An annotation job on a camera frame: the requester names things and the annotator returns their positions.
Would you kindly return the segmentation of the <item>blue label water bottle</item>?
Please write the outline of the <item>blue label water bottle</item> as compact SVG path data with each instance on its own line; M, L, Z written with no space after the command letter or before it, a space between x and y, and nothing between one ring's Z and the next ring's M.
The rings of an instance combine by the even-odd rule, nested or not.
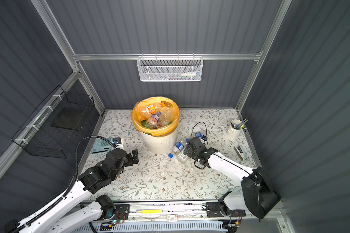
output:
M178 141L168 153L170 159L174 159L179 153L185 150L187 141Z

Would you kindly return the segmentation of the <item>clear bottle white cap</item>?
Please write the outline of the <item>clear bottle white cap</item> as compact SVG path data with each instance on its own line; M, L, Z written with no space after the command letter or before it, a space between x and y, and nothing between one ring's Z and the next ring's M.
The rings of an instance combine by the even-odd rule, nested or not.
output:
M161 113L161 118L160 118L160 126L165 127L171 122L171 117L172 117L172 109L166 107L162 113Z

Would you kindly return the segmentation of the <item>pepsi label clear bottle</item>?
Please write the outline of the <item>pepsi label clear bottle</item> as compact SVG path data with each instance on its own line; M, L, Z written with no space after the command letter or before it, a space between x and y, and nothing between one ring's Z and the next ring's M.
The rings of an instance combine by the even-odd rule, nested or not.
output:
M150 129L154 129L157 127L160 116L161 112L156 112L147 120L146 123Z

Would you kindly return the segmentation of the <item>green soda bottle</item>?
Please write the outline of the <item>green soda bottle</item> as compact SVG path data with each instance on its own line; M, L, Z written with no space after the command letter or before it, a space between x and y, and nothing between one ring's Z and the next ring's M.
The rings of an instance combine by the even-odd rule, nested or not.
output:
M151 125L146 120L141 121L141 125L142 125L142 127L145 127L148 129L152 128Z

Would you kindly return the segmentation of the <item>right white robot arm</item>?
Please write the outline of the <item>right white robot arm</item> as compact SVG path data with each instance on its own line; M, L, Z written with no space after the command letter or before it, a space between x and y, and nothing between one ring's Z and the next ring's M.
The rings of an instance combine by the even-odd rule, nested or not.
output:
M216 207L206 207L209 212L237 216L248 210L253 216L263 219L281 200L277 188L262 167L252 169L241 165L215 148L206 148L198 137L187 141L186 155L194 160L196 168L215 170L241 185L243 195L228 191L219 198Z

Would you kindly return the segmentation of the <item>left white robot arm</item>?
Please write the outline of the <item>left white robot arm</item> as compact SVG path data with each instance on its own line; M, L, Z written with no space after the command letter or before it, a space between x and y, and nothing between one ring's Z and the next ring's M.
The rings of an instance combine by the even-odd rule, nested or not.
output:
M106 154L103 161L86 169L82 174L75 172L68 188L30 216L20 221L10 221L4 226L6 233L70 233L99 218L117 220L119 212L107 196L102 195L96 201L70 214L76 205L111 184L124 171L125 167L138 164L138 150L127 153L122 143L110 142L113 150Z

